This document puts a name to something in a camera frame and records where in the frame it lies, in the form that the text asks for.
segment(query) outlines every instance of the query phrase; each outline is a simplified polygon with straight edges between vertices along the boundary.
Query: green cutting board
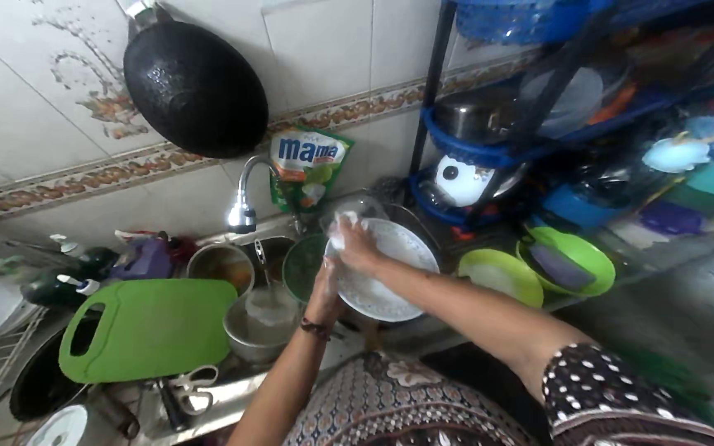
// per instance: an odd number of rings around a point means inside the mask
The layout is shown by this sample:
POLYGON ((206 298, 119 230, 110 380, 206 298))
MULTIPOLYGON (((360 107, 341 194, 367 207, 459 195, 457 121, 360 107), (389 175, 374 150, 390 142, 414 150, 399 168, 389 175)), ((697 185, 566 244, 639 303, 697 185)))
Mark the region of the green cutting board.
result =
POLYGON ((176 375, 219 363, 230 352, 222 319, 238 298, 224 280, 117 282, 90 296, 71 319, 59 368, 76 382, 119 382, 176 375), (89 348, 74 335, 85 313, 101 309, 89 348))

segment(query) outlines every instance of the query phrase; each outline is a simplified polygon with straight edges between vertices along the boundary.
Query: purple bottle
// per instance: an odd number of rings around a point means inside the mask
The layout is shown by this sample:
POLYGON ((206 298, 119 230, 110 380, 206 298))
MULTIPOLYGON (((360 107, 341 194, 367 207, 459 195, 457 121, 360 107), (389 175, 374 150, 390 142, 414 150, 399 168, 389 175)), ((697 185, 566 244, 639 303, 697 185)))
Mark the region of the purple bottle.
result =
POLYGON ((172 276, 173 268, 167 241, 154 237, 129 243, 109 277, 122 280, 167 279, 172 276))

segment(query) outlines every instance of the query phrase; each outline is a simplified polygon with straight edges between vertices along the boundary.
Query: chrome faucet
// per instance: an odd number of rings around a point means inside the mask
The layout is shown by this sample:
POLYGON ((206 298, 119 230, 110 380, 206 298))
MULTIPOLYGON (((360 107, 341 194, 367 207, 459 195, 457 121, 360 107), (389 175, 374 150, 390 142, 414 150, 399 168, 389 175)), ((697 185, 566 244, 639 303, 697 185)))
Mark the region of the chrome faucet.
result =
MULTIPOLYGON (((252 168, 256 164, 269 166, 269 171, 277 178, 277 184, 280 191, 283 192, 283 196, 286 198, 291 197, 288 185, 280 178, 280 172, 277 170, 277 167, 274 167, 274 163, 269 157, 256 155, 248 159, 244 164, 241 177, 239 177, 239 189, 236 192, 236 201, 224 215, 225 222, 227 222, 230 230, 237 234, 247 234, 255 230, 255 210, 250 206, 247 197, 247 180, 249 179, 252 168)), ((302 223, 302 216, 299 213, 297 203, 291 199, 286 199, 286 202, 288 203, 288 209, 291 211, 291 217, 293 218, 293 228, 296 229, 297 234, 300 236, 304 235, 305 226, 302 223)))

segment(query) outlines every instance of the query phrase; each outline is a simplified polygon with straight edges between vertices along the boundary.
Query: hand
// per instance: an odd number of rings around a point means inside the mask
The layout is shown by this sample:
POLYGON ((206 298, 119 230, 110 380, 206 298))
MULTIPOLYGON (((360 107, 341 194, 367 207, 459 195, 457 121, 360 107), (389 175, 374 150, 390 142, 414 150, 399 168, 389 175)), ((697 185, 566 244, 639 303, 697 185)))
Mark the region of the hand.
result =
POLYGON ((362 220, 352 225, 348 218, 341 216, 337 225, 343 235, 340 259, 350 268, 372 277, 376 265, 386 257, 376 248, 374 235, 362 228, 362 220))
POLYGON ((325 257, 316 274, 305 317, 313 324, 332 328, 343 310, 343 301, 338 295, 339 260, 325 257))

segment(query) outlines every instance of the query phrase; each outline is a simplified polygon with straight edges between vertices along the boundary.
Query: person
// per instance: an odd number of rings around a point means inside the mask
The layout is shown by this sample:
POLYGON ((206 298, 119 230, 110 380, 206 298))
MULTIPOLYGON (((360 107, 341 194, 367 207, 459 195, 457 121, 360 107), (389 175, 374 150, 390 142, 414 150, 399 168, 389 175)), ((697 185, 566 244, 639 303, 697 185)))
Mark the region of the person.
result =
MULTIPOLYGON (((502 293, 389 258, 359 222, 338 224, 344 238, 340 261, 505 363, 543 407, 554 444, 714 444, 712 427, 580 330, 502 293)), ((343 305, 338 262, 324 258, 301 327, 229 446, 539 443, 476 390, 387 354, 369 352, 347 361, 311 395, 343 305)))

